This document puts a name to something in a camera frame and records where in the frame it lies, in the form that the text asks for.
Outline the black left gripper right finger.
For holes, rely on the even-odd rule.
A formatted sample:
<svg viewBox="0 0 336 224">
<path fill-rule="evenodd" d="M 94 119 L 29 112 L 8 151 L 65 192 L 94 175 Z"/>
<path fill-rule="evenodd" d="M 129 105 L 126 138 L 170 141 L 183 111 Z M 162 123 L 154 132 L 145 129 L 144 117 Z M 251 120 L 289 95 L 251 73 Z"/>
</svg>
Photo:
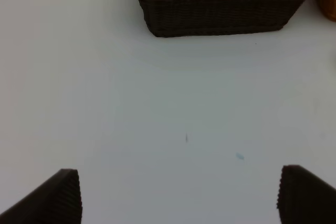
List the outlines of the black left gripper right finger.
<svg viewBox="0 0 336 224">
<path fill-rule="evenodd" d="M 281 223 L 335 223 L 335 188 L 300 165 L 286 165 L 277 209 Z"/>
</svg>

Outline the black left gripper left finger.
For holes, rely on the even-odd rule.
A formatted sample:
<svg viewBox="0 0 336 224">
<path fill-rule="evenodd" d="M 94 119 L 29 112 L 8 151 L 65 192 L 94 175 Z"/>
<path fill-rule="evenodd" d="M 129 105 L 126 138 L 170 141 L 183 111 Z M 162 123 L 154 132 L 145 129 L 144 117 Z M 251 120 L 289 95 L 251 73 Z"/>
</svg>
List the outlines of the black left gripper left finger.
<svg viewBox="0 0 336 224">
<path fill-rule="evenodd" d="M 76 169 L 60 169 L 1 213 L 1 223 L 81 223 L 82 200 Z"/>
</svg>

